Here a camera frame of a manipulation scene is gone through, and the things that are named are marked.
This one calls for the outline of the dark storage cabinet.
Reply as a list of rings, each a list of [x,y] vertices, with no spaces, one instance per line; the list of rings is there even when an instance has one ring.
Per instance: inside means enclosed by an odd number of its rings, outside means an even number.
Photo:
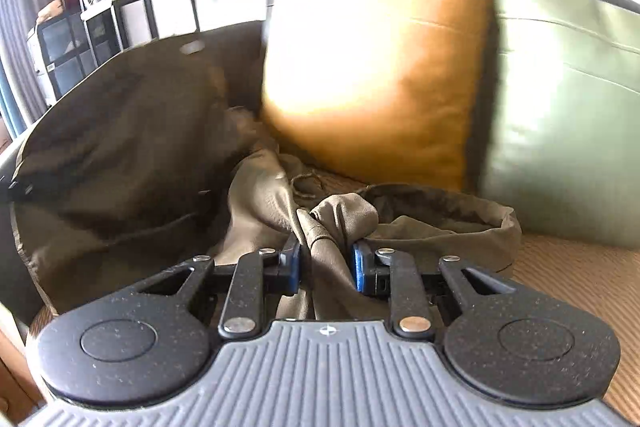
[[[111,17],[99,15],[85,24],[80,9],[65,11],[32,28],[27,45],[47,106],[119,52]]]

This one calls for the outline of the green leather cushion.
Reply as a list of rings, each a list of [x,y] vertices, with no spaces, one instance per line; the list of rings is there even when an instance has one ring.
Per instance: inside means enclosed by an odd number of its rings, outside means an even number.
[[[639,13],[496,0],[498,92],[483,194],[525,230],[639,244]]]

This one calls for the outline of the dark leather sofa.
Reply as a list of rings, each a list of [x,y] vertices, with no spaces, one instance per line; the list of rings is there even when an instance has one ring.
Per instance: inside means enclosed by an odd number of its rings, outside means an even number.
[[[605,23],[605,9],[613,10],[608,21],[613,25],[614,15],[624,15],[634,13],[639,17],[639,1],[634,0],[585,0],[593,1],[593,5],[585,5],[585,16],[589,12],[587,22],[596,22],[596,15],[601,15],[600,22]],[[267,49],[269,23],[273,0],[267,0],[266,19],[252,20],[230,26],[219,27],[204,31],[201,34],[203,40],[210,49],[209,58],[214,63],[219,63],[231,81],[231,102],[232,105],[242,105],[249,110],[258,112],[259,91],[262,83],[262,64],[265,49]],[[619,95],[620,121],[611,120],[610,127],[604,127],[604,113],[599,119],[590,121],[587,124],[578,124],[574,130],[577,131],[614,131],[613,124],[620,124],[623,127],[616,127],[620,130],[622,142],[615,142],[613,138],[608,142],[605,138],[596,141],[593,134],[592,142],[584,142],[584,146],[578,147],[575,153],[570,154],[570,159],[574,167],[570,170],[558,170],[557,178],[552,180],[552,167],[560,168],[558,161],[555,164],[547,162],[543,164],[542,153],[558,152],[552,150],[553,140],[560,139],[562,143],[570,144],[570,134],[568,127],[566,133],[561,133],[561,117],[570,116],[570,94],[580,95],[579,100],[586,104],[587,94],[596,94],[596,88],[600,84],[586,84],[585,88],[572,88],[573,91],[564,91],[564,98],[561,100],[561,79],[560,73],[552,77],[540,79],[548,80],[548,87],[544,88],[542,94],[548,94],[549,98],[544,101],[551,102],[551,88],[554,88],[556,97],[555,108],[551,105],[548,109],[551,113],[547,116],[546,122],[542,121],[542,103],[539,102],[538,113],[534,113],[533,120],[527,124],[523,132],[528,132],[529,156],[525,155],[525,150],[517,150],[516,146],[526,145],[524,142],[516,143],[515,138],[511,139],[506,135],[506,130],[516,130],[514,126],[515,115],[508,119],[507,109],[515,110],[516,98],[515,88],[520,86],[524,95],[524,88],[533,88],[534,80],[523,83],[520,80],[507,80],[506,77],[498,78],[498,15],[491,23],[489,31],[490,37],[487,40],[485,49],[485,62],[480,90],[477,92],[478,99],[474,106],[472,133],[468,143],[468,182],[470,190],[478,191],[484,196],[497,196],[499,202],[506,202],[515,206],[516,213],[520,218],[521,226],[528,236],[542,235],[549,237],[559,237],[570,242],[582,242],[588,244],[600,244],[608,247],[639,248],[639,141],[638,158],[631,160],[631,138],[622,138],[622,130],[634,130],[631,127],[625,128],[623,116],[628,126],[638,124],[635,136],[639,140],[639,98],[633,102],[635,95],[623,95],[627,88],[638,93],[639,96],[639,73],[635,72],[628,77],[627,83],[620,83],[620,87],[614,89],[611,84],[613,94],[608,98],[600,98],[601,101],[614,101],[613,95]],[[23,257],[15,246],[13,225],[11,225],[11,199],[12,178],[17,172],[19,163],[18,156],[21,155],[21,147],[28,137],[28,132],[23,134],[3,153],[1,153],[1,302],[12,313],[23,321],[35,320],[36,312],[44,306],[44,299],[37,291],[37,284],[32,280],[32,273],[26,267]],[[560,174],[563,180],[588,181],[588,178],[580,178],[578,174],[587,176],[587,167],[593,168],[590,176],[593,182],[598,181],[600,185],[593,185],[591,195],[587,194],[585,187],[580,188],[577,184],[570,186],[567,184],[564,199],[552,199],[551,196],[558,195],[555,190],[560,189]]]

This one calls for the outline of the olive brown jacket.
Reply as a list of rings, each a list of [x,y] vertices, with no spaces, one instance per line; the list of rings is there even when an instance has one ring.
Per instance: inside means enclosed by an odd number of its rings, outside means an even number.
[[[423,185],[358,187],[280,152],[256,119],[262,24],[156,40],[115,55],[45,113],[17,155],[15,246],[44,304],[64,313],[199,254],[232,265],[288,239],[302,286],[280,319],[377,319],[352,244],[457,255],[509,274],[512,208]]]

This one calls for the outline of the orange leather cushion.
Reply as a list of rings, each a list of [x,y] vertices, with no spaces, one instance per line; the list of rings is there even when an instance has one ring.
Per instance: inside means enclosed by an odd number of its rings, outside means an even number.
[[[262,119],[367,183],[463,191],[492,0],[273,0]]]

